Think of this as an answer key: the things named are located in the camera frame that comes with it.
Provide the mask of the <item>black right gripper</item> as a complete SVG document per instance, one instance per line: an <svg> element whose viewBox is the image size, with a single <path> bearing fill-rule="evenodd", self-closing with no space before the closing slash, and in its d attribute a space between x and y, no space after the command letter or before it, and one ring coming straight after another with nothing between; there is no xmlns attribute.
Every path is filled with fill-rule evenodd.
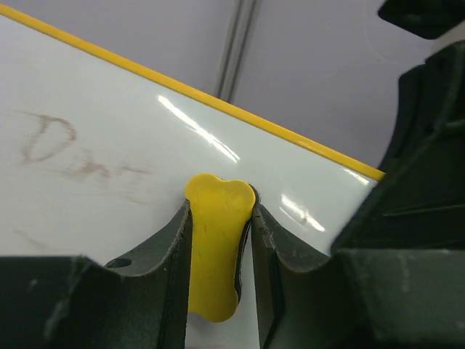
<svg viewBox="0 0 465 349"><path fill-rule="evenodd" d="M387 0L378 15L423 39L437 39L464 21L464 0Z"/></svg>

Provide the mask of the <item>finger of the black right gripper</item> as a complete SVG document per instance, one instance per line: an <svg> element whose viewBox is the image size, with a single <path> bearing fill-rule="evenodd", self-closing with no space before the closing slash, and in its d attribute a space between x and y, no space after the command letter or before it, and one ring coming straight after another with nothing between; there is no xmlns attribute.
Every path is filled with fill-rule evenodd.
<svg viewBox="0 0 465 349"><path fill-rule="evenodd" d="M436 52L398 86L384 176L333 251L464 248L464 43Z"/></svg>

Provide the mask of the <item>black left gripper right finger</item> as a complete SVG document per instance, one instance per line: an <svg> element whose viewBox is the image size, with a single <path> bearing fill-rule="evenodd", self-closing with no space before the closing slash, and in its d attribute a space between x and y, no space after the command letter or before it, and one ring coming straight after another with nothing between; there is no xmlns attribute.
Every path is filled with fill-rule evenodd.
<svg viewBox="0 0 465 349"><path fill-rule="evenodd" d="M326 256L262 206L251 218L261 348L462 348L464 253L340 249Z"/></svg>

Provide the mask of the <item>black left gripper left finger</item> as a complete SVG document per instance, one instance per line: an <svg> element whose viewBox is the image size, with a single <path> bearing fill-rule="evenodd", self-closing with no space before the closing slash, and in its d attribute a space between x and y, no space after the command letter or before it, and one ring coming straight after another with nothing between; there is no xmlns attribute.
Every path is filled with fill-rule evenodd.
<svg viewBox="0 0 465 349"><path fill-rule="evenodd" d="M188 202L127 253L2 257L3 348L183 348L192 243Z"/></svg>

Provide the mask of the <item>yellow framed whiteboard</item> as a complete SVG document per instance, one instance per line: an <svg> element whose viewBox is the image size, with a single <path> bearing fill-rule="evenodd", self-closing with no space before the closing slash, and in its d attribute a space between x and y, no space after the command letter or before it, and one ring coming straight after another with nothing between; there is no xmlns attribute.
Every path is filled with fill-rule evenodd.
<svg viewBox="0 0 465 349"><path fill-rule="evenodd" d="M254 207L326 256L383 176L1 7L1 259L84 256L107 265L165 227L203 173L248 183ZM251 219L239 262L234 315L214 323L187 305L183 348L261 348Z"/></svg>

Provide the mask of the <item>yellow bone-shaped eraser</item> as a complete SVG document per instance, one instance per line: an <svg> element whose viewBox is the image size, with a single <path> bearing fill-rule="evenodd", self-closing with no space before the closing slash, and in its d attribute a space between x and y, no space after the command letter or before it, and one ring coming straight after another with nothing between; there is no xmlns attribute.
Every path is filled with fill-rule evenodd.
<svg viewBox="0 0 465 349"><path fill-rule="evenodd" d="M256 194L244 181L203 173L189 180L185 198L193 219L188 310L220 323L238 307L240 242Z"/></svg>

